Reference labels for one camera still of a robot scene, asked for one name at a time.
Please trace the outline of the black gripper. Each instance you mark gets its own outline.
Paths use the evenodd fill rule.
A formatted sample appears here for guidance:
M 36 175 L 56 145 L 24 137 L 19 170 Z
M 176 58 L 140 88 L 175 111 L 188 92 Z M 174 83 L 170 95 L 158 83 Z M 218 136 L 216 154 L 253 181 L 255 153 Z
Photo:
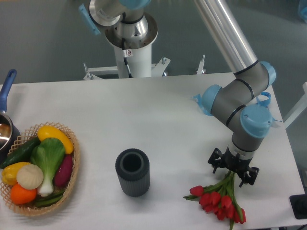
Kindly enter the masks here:
M 208 159 L 208 163 L 213 168 L 213 174 L 215 174 L 218 168 L 227 168 L 238 174 L 241 182 L 239 187 L 242 187 L 244 184 L 254 185 L 258 173 L 260 171 L 257 167 L 249 167 L 251 159 L 243 160 L 240 158 L 240 154 L 235 156 L 226 150 L 223 154 L 218 148 L 215 148 Z

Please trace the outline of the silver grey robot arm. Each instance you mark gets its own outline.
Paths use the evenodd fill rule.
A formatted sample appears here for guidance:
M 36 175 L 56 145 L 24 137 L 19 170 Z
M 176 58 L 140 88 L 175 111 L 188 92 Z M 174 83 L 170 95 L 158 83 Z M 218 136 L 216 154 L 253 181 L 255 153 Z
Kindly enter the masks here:
M 259 169 L 249 164 L 272 124 L 269 110 L 251 101 L 275 81 L 276 72 L 258 61 L 224 0 L 194 2 L 235 79 L 225 87 L 210 86 L 200 104 L 232 132 L 225 153 L 214 150 L 209 164 L 235 172 L 242 184 L 254 184 Z M 146 0 L 92 0 L 79 7 L 90 30 L 104 33 L 114 47 L 120 78 L 145 78 L 157 73 L 151 45 L 158 33 L 153 17 L 144 12 Z

